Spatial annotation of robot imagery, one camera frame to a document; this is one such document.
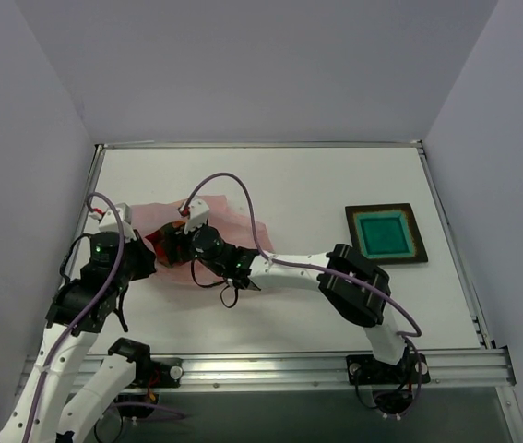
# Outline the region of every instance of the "black bracket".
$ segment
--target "black bracket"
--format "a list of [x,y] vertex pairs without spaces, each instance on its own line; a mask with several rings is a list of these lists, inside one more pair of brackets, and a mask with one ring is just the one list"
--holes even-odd
[[[327,253],[328,268],[347,275],[355,275],[386,295],[390,295],[390,277],[375,263],[349,245],[336,245]],[[343,318],[354,325],[372,328],[381,325],[386,302],[367,289],[356,286],[338,276],[320,274],[318,289]]]
[[179,388],[183,375],[180,358],[152,361],[150,346],[130,339],[118,339],[108,350],[109,355],[122,355],[128,362],[136,362],[135,388]]
[[[72,335],[80,332],[100,333],[106,318],[114,312],[120,319],[125,332],[123,302],[128,284],[131,281],[146,279],[153,274],[155,255],[144,245],[139,234],[137,239],[125,243],[122,261],[112,282],[99,302],[78,322]],[[96,233],[90,238],[89,263],[80,270],[80,279],[74,279],[60,288],[54,296],[48,315],[47,328],[52,325],[69,325],[107,281],[117,256],[119,234],[114,232]]]
[[63,434],[56,434],[56,443],[73,443],[73,431],[67,431]]
[[[431,376],[427,368],[427,359],[422,353],[419,356],[422,363],[421,383],[424,385],[431,382]],[[414,353],[409,353],[408,349],[396,366],[379,362],[372,355],[348,355],[346,361],[347,374],[352,385],[356,383],[358,386],[397,385],[405,379],[412,384],[418,382],[417,356]]]

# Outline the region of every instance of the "white tabletop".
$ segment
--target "white tabletop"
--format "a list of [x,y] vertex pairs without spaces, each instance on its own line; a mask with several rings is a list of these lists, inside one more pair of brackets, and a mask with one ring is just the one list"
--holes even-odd
[[[218,171],[244,180],[256,217],[267,224],[276,252],[283,254],[327,252],[336,243],[350,244],[345,206],[410,203],[429,262],[384,266],[392,296],[422,327],[418,347],[480,346],[416,149],[108,150],[97,190],[129,205],[171,203]],[[245,213],[244,195],[228,178],[210,182],[201,194],[226,195],[232,209]],[[95,229],[89,220],[86,230]],[[87,257],[83,245],[76,272]],[[127,337],[149,344],[154,353],[370,349],[363,331],[340,317],[321,293],[242,292],[234,309],[221,305],[219,293],[154,276],[133,282],[125,298]],[[410,329],[400,315],[397,320]],[[91,353],[106,353],[124,335],[110,316]]]

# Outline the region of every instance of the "cable tie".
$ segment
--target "cable tie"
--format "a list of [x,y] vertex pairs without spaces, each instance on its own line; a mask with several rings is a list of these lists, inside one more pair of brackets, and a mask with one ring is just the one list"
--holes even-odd
[[99,214],[98,212],[90,212],[89,213],[89,217],[93,220],[96,220],[98,222],[101,221],[101,219],[103,218],[103,216],[101,214]]
[[41,365],[37,365],[37,364],[36,364],[36,365],[34,365],[34,367],[40,371],[40,374],[41,374],[42,372],[49,372],[49,371],[50,371],[50,366],[49,366],[49,365],[47,365],[47,366],[41,366]]

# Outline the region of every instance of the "screw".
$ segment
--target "screw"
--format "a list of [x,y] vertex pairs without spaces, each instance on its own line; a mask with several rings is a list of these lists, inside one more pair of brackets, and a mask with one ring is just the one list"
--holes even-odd
[[351,375],[354,375],[357,371],[359,371],[362,368],[362,366],[359,363],[352,363],[348,370],[350,371]]
[[[427,374],[427,371],[429,371],[429,368],[427,367],[427,365],[425,363],[421,363],[421,375],[424,376],[425,374]],[[415,364],[415,372],[417,374],[419,374],[419,364],[418,363]]]
[[178,380],[184,374],[184,370],[180,366],[173,366],[169,370],[169,375],[173,380]]

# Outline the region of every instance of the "wire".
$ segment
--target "wire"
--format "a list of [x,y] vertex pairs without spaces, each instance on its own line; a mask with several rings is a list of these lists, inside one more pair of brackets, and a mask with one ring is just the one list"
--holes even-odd
[[353,377],[353,385],[355,385],[355,396],[357,397],[357,400],[359,400],[360,403],[362,404],[362,406],[366,409],[378,409],[378,406],[369,406],[363,402],[362,396],[360,395],[360,386],[359,386],[360,378],[358,377],[359,372],[360,372],[359,369],[357,371],[355,371],[355,374]]
[[91,237],[93,236],[92,233],[82,233],[80,236],[78,236],[75,240],[73,240],[73,243],[70,245],[70,247],[68,248],[68,252],[66,253],[65,255],[65,258],[62,260],[62,263],[60,264],[60,269],[58,270],[58,273],[60,274],[60,276],[65,279],[65,284],[69,284],[70,283],[70,277],[68,277],[66,275],[66,266],[68,265],[68,260],[70,260],[70,258],[72,257],[74,251],[75,251],[75,246],[78,244],[78,242],[80,242],[83,238],[88,238],[90,239]]
[[[73,329],[78,325],[80,320],[82,320],[85,315],[87,315],[90,310],[100,301],[100,299],[103,297],[103,295],[106,293],[107,289],[109,288],[110,284],[112,284],[113,278],[115,277],[115,274],[117,273],[117,270],[120,267],[120,263],[122,262],[122,256],[124,254],[124,225],[122,224],[122,219],[120,218],[120,214],[118,213],[115,205],[112,203],[111,200],[109,200],[106,196],[104,196],[100,192],[91,192],[87,196],[87,200],[85,201],[85,204],[87,205],[87,208],[89,208],[90,212],[94,212],[95,209],[91,207],[90,202],[94,197],[100,198],[107,204],[107,206],[112,210],[112,214],[115,218],[115,222],[117,224],[117,229],[119,233],[119,244],[117,248],[117,254],[115,256],[115,261],[112,266],[112,270],[110,271],[109,275],[107,276],[107,279],[105,279],[105,282],[103,283],[102,287],[97,291],[93,299],[89,302],[88,305],[85,306],[85,308],[73,319],[73,321],[70,322],[70,324],[66,327],[66,329],[63,331],[63,333],[56,339],[54,342],[54,345],[52,349],[48,352],[46,355],[46,359],[43,362],[44,366],[50,366],[52,364],[53,359],[56,357],[56,353],[60,349],[60,346],[65,341],[66,337],[73,331]],[[36,390],[33,393],[33,397],[31,400],[31,407],[30,407],[30,414],[28,415],[28,422],[25,426],[25,432],[23,433],[23,439],[22,443],[29,443],[30,436],[31,436],[31,428],[33,426],[33,422],[36,417],[36,412],[38,412],[38,406],[40,405],[40,397],[42,396],[42,390],[43,386],[46,382],[46,377],[48,375],[48,372],[42,371],[40,373],[40,376],[38,378],[38,384],[36,385]]]
[[128,288],[126,287],[122,293],[120,293],[119,298],[117,300],[117,307],[113,310],[113,313],[117,316],[117,319],[120,320],[120,325],[122,325],[122,330],[127,334],[130,330],[128,327],[128,324],[125,322],[124,317],[124,300],[125,295],[128,292]]
[[415,355],[417,358],[417,371],[419,372],[419,374],[418,374],[418,381],[417,381],[417,389],[415,390],[413,402],[402,414],[398,414],[398,416],[405,415],[410,409],[412,409],[413,404],[415,403],[415,401],[419,398],[419,396],[421,394],[422,360],[421,360],[421,356],[419,355],[419,351],[415,347],[414,343],[410,340],[411,337],[421,337],[422,336],[421,328],[419,327],[419,325],[417,324],[415,319],[409,314],[409,312],[407,312],[407,310],[404,307],[402,307],[399,303],[397,303],[389,295],[387,295],[386,293],[383,293],[382,291],[375,288],[374,286],[372,286],[370,283],[368,283],[366,281],[362,281],[351,275],[345,274],[343,272],[339,272],[338,270],[324,268],[322,266],[311,265],[311,264],[307,264],[307,263],[290,262],[290,261],[285,261],[285,260],[280,260],[278,258],[270,257],[269,254],[263,250],[263,248],[261,247],[261,244],[259,243],[259,238],[257,235],[257,229],[256,229],[256,224],[255,224],[255,211],[253,209],[253,201],[251,200],[251,195],[249,194],[249,191],[246,188],[246,185],[244,184],[243,180],[241,180],[238,176],[236,176],[232,173],[215,173],[215,174],[212,174],[211,176],[205,178],[204,180],[202,180],[199,183],[199,185],[197,185],[196,188],[189,195],[189,197],[187,198],[187,200],[185,201],[185,203],[183,205],[183,208],[185,208],[187,210],[187,208],[189,208],[189,204],[194,199],[197,192],[207,182],[209,182],[210,180],[213,180],[217,177],[229,177],[232,180],[234,180],[236,183],[238,183],[239,186],[241,187],[241,189],[243,190],[247,205],[249,207],[249,215],[251,217],[251,231],[253,234],[253,241],[255,242],[257,251],[259,251],[259,255],[261,257],[263,257],[265,260],[267,260],[270,263],[275,263],[275,264],[290,267],[290,268],[315,270],[315,271],[318,271],[321,273],[333,275],[335,277],[339,277],[343,280],[349,281],[350,283],[360,286],[363,289],[369,291],[370,293],[374,293],[375,295],[377,295],[378,297],[383,299],[386,303],[388,303],[389,305],[394,307],[404,318],[407,319],[407,321],[409,322],[411,327],[414,329],[414,331],[403,330],[403,331],[397,332],[397,335],[399,337],[402,337],[407,342],[409,347],[415,352]]
[[357,400],[359,400],[360,403],[362,404],[362,406],[366,409],[379,410],[381,413],[389,414],[390,412],[388,410],[388,404],[394,400],[397,400],[398,394],[400,392],[402,392],[403,389],[405,388],[405,386],[407,386],[407,384],[410,382],[411,369],[410,368],[408,369],[407,373],[405,374],[405,377],[394,390],[390,390],[387,392],[378,392],[373,396],[375,406],[369,406],[369,405],[365,404],[362,400],[362,397],[360,396],[359,373],[360,373],[360,369],[358,369],[355,372],[355,375],[353,378],[354,385],[355,385],[355,396],[357,397]]
[[220,301],[227,309],[233,309],[239,301],[239,290],[234,288],[234,301],[230,305],[226,305],[226,302],[224,302],[224,297],[222,296],[224,295],[224,291],[226,291],[228,288],[230,288],[230,286],[227,284],[226,287],[220,291]]
[[210,284],[198,283],[197,279],[196,279],[196,259],[195,258],[193,260],[191,260],[191,278],[197,286],[199,286],[200,288],[204,288],[204,289],[215,288],[217,286],[221,286],[222,284],[226,284],[226,280],[215,281]]
[[159,369],[156,369],[155,377],[150,377],[149,388],[156,385],[159,382],[160,382],[160,371],[159,371]]
[[[124,417],[122,416],[122,413],[120,412],[120,410],[118,408],[115,408],[115,409],[116,409],[117,413],[120,415],[120,429],[117,431],[117,435],[110,443],[115,443],[116,441],[118,441],[120,439],[120,437],[122,436],[122,433],[124,432]],[[105,443],[103,440],[100,439],[99,435],[97,434],[97,425],[98,424],[99,424],[99,422],[97,422],[95,424],[95,426],[93,426],[93,436],[95,437],[95,440],[97,441],[97,443]]]

